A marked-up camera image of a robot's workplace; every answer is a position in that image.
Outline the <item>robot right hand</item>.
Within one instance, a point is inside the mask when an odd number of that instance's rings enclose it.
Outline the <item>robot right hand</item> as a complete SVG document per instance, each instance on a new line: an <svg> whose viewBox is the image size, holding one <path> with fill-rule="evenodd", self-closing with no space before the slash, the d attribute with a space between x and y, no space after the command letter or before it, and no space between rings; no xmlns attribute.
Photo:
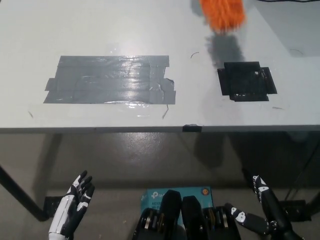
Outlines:
<svg viewBox="0 0 320 240"><path fill-rule="evenodd" d="M288 214L281 206L273 190L258 174L252 174L247 169L242 170L250 189L260 202L265 218L245 212L230 203L224 206L233 219L242 227L259 235L271 235L274 238L286 240L292 234L293 227Z"/></svg>

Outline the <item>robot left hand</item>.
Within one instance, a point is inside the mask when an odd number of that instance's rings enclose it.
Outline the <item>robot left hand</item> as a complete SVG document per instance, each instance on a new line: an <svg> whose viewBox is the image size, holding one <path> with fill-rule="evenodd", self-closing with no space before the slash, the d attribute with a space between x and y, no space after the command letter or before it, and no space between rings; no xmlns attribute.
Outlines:
<svg viewBox="0 0 320 240"><path fill-rule="evenodd" d="M79 174L62 197L48 231L49 240L74 238L95 191L93 177L87 174L86 170Z"/></svg>

